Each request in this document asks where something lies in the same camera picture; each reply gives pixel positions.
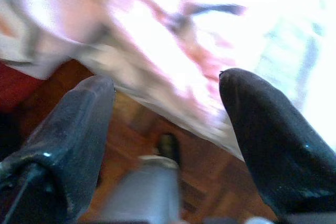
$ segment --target red fabric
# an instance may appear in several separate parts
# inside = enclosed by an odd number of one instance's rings
[[[0,112],[11,112],[42,83],[0,62]]]

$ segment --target parquet floor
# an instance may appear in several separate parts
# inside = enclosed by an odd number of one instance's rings
[[[59,99],[92,73],[76,61],[61,66],[15,111],[28,136]],[[102,184],[81,220],[95,220],[106,196],[138,165],[137,157],[152,154],[162,133],[174,133],[181,143],[183,218],[201,223],[204,217],[232,217],[239,223],[251,216],[275,219],[260,199],[245,164],[214,144],[170,123],[118,92],[102,166]]]

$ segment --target grey trousers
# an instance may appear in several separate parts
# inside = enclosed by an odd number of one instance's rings
[[[158,156],[140,158],[140,169],[126,175],[107,200],[101,221],[166,224],[181,219],[177,163]]]

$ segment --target wooden floor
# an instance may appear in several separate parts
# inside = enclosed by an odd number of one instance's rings
[[[68,90],[90,75],[92,73],[76,61],[58,69],[15,111],[22,133],[28,136]],[[160,134],[167,132],[174,133],[181,142],[185,220],[201,223],[204,217],[232,217],[243,223],[255,215],[275,219],[274,213],[260,199],[242,161],[117,92],[102,167],[102,184],[81,220],[95,220],[106,196],[139,164],[137,157],[152,154]]]

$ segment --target person's leg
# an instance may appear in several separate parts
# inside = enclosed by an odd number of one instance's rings
[[[140,169],[129,173],[107,200],[102,221],[180,221],[179,166],[162,156],[143,156]]]

